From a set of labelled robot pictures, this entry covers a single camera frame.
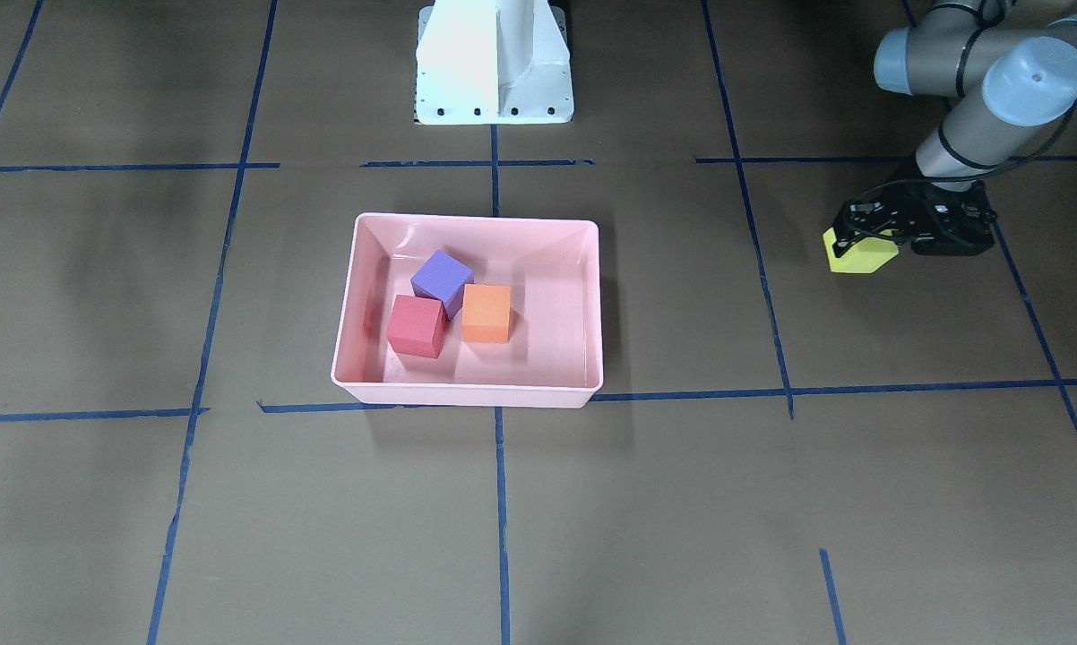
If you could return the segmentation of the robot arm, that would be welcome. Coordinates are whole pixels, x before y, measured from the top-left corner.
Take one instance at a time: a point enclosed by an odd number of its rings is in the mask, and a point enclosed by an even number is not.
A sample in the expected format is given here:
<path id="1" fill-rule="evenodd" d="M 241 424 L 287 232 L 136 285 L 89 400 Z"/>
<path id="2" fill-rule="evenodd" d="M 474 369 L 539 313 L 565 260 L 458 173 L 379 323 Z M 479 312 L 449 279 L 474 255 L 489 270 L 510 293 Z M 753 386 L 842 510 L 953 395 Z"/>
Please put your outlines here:
<path id="1" fill-rule="evenodd" d="M 974 256 L 994 246 L 985 181 L 1046 151 L 1077 106 L 1077 13 L 1038 29 L 1006 29 L 1013 1 L 935 1 L 875 54 L 884 90 L 953 107 L 879 186 L 841 205 L 823 234 L 831 270 L 871 274 L 908 246 Z"/>

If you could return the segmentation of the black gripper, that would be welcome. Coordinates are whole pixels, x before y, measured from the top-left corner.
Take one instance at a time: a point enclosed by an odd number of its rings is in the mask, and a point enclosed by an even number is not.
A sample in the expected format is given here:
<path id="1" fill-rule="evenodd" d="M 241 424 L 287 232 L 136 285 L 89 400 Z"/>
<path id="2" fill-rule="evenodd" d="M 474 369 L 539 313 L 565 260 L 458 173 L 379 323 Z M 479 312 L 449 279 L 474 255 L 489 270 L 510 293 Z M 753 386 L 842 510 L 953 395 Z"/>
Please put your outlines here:
<path id="1" fill-rule="evenodd" d="M 956 207 L 961 192 L 943 184 L 919 181 L 925 172 L 907 160 L 890 176 L 879 202 L 842 204 L 833 220 L 833 256 L 845 256 L 867 238 L 904 246 L 911 241 L 903 229 L 937 229 L 936 207 Z"/>

